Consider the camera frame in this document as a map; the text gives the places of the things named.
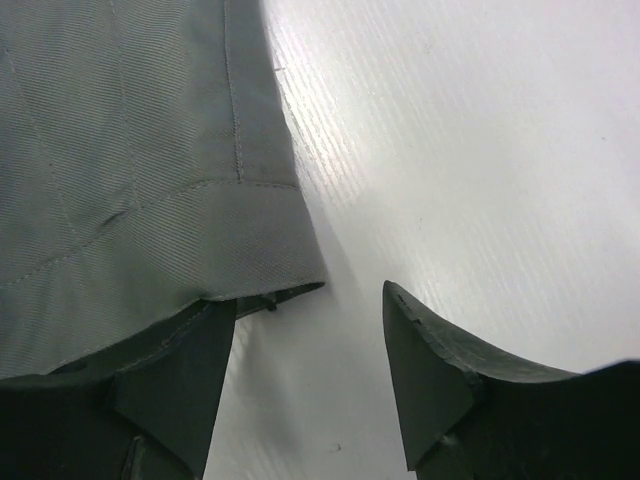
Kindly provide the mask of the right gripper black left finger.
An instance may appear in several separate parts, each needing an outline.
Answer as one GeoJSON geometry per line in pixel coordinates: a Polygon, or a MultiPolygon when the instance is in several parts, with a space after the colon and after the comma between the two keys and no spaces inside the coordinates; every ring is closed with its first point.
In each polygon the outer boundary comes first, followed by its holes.
{"type": "Polygon", "coordinates": [[[202,478],[236,310],[199,301],[49,374],[2,380],[2,478],[202,478]]]}

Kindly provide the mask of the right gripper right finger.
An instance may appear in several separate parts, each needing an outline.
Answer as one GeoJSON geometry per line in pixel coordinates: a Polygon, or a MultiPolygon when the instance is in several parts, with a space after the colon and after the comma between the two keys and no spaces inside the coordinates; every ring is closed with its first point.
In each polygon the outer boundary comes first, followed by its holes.
{"type": "Polygon", "coordinates": [[[394,282],[383,328],[409,471],[420,479],[635,479],[639,364],[572,373],[506,352],[394,282]]]}

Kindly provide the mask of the grey skirt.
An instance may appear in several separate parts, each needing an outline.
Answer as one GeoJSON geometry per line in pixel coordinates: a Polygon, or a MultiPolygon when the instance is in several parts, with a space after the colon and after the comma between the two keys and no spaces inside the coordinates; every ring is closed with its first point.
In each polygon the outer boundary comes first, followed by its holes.
{"type": "Polygon", "coordinates": [[[258,1],[1,5],[1,374],[325,268],[258,1]]]}

